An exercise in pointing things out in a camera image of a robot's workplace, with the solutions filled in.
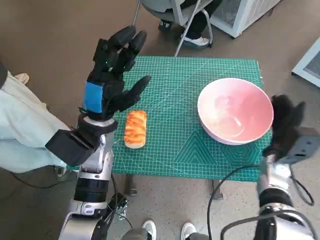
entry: black pants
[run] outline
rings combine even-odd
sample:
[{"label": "black pants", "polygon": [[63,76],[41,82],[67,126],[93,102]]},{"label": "black pants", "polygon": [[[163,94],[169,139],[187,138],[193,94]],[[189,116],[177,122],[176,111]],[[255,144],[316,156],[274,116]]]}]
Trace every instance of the black pants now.
[{"label": "black pants", "polygon": [[[204,8],[208,12],[210,17],[215,12],[215,10],[219,7],[221,2],[222,0],[213,0]],[[197,0],[185,0],[181,4],[181,9],[185,9],[187,7],[195,5],[196,3],[197,3]],[[186,34],[186,37],[190,39],[200,38],[201,33],[205,30],[206,26],[207,26],[206,16],[200,11],[194,16],[192,23],[190,25],[189,31]]]}]

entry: black cable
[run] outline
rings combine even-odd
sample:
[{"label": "black cable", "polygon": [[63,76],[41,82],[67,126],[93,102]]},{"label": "black cable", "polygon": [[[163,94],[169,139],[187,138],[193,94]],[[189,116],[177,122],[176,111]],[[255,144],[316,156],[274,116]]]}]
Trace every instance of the black cable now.
[{"label": "black cable", "polygon": [[31,187],[31,188],[35,188],[35,189],[50,189],[52,187],[55,187],[57,185],[60,185],[60,184],[65,184],[65,183],[70,183],[70,182],[74,182],[74,181],[60,181],[60,182],[57,182],[57,183],[54,183],[52,185],[48,185],[48,186],[37,186],[37,185],[33,185],[33,184],[30,184],[22,179],[20,179],[19,177],[17,177],[17,175],[15,175],[13,172],[10,172],[10,174],[16,179],[18,180],[19,182]]},{"label": "black cable", "polygon": [[311,222],[309,221],[309,219],[303,215],[301,212],[295,211],[295,210],[280,210],[280,211],[275,211],[272,213],[268,213],[268,214],[264,214],[264,215],[260,215],[260,216],[255,216],[255,217],[249,217],[247,219],[242,219],[239,221],[235,221],[232,222],[230,224],[228,224],[227,226],[225,226],[220,233],[220,240],[224,240],[224,235],[226,233],[226,231],[228,231],[229,229],[241,225],[241,224],[246,224],[246,223],[251,223],[251,222],[255,222],[255,221],[260,221],[260,220],[264,220],[264,219],[269,219],[269,218],[273,218],[282,214],[295,214],[298,215],[300,218],[302,218],[306,224],[308,225],[310,231],[312,232],[313,238],[315,240],[318,240],[318,235],[317,232],[314,228],[314,226],[311,224]]},{"label": "black cable", "polygon": [[115,205],[114,205],[114,209],[111,213],[111,217],[110,217],[110,220],[106,226],[106,231],[109,230],[110,228],[110,225],[116,215],[116,210],[117,210],[117,206],[118,206],[118,191],[117,191],[117,186],[116,186],[116,180],[114,178],[114,175],[111,173],[111,179],[112,179],[112,183],[113,183],[113,188],[114,188],[114,195],[115,195]]},{"label": "black cable", "polygon": [[237,169],[233,170],[232,172],[230,172],[227,176],[225,176],[221,182],[219,182],[219,184],[216,186],[216,188],[213,190],[209,203],[208,203],[208,209],[206,212],[206,222],[207,222],[207,226],[208,226],[208,235],[209,235],[209,240],[212,240],[212,236],[211,236],[211,225],[210,225],[210,208],[211,208],[211,204],[212,201],[214,199],[214,196],[216,194],[216,192],[219,190],[219,188],[221,187],[221,185],[228,179],[230,178],[233,174],[235,174],[236,172],[238,172],[241,169],[249,169],[249,168],[259,168],[259,165],[246,165],[246,166],[242,166],[242,167],[238,167]]},{"label": "black cable", "polygon": [[[298,192],[300,198],[309,206],[314,206],[315,205],[315,201],[314,198],[312,197],[312,195],[310,194],[310,192],[307,190],[307,188],[296,179],[296,175],[294,173],[294,170],[292,168],[292,165],[289,165],[290,171],[291,171],[291,179],[293,181],[293,185],[296,189],[296,191]],[[300,187],[304,190],[304,192],[308,195],[310,201],[308,201],[308,199],[304,196],[304,194],[302,193]]]},{"label": "black cable", "polygon": [[129,221],[129,219],[128,219],[126,216],[121,215],[120,213],[117,213],[117,212],[115,212],[115,214],[117,214],[118,216],[124,218],[124,219],[128,222],[128,224],[130,225],[130,227],[131,227],[132,229],[134,228],[134,226],[132,225],[132,223]]}]

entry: bread roll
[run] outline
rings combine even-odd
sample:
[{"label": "bread roll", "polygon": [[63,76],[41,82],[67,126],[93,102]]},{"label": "bread roll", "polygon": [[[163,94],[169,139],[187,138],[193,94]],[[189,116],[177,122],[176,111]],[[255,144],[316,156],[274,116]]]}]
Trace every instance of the bread roll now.
[{"label": "bread roll", "polygon": [[124,144],[130,149],[139,149],[146,144],[147,113],[133,110],[126,117]]}]

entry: person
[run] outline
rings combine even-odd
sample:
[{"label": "person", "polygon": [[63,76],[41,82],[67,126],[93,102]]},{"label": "person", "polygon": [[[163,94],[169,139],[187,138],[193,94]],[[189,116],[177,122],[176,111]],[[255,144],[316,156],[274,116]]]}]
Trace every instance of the person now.
[{"label": "person", "polygon": [[[222,0],[213,0],[210,2],[204,9],[207,11],[211,17],[215,10],[219,7]],[[195,5],[197,0],[185,0],[180,6],[181,9],[188,8],[192,5]],[[167,9],[166,12],[171,12],[172,8]],[[202,37],[202,32],[207,26],[206,16],[202,12],[198,12],[190,25],[190,28],[185,36],[183,44],[195,47],[195,48],[205,48],[209,44],[209,39]],[[159,30],[162,32],[168,32],[172,27],[172,22],[166,20],[160,20]]]},{"label": "person", "polygon": [[13,76],[0,62],[0,168],[24,173],[66,164],[45,148],[59,129],[69,128],[25,86],[26,73]]},{"label": "person", "polygon": [[[121,240],[156,240],[157,229],[152,220],[147,220],[142,228],[129,230]],[[209,240],[209,237],[197,232],[196,227],[187,222],[183,225],[180,235],[181,240]]]}]

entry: table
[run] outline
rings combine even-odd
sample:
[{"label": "table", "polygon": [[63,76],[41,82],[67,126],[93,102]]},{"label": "table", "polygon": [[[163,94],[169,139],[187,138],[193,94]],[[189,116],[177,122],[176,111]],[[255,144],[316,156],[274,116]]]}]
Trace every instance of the table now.
[{"label": "table", "polygon": [[[201,90],[214,80],[240,78],[262,88],[256,60],[139,56],[132,70],[124,74],[126,89],[145,75],[152,78],[140,102],[114,116],[119,126],[113,172],[220,180],[235,168],[260,163],[270,132],[249,144],[225,145],[207,135],[197,111]],[[146,145],[140,149],[124,144],[130,110],[145,110],[148,116]],[[252,182],[258,174],[258,169],[244,169],[230,179]]]}]

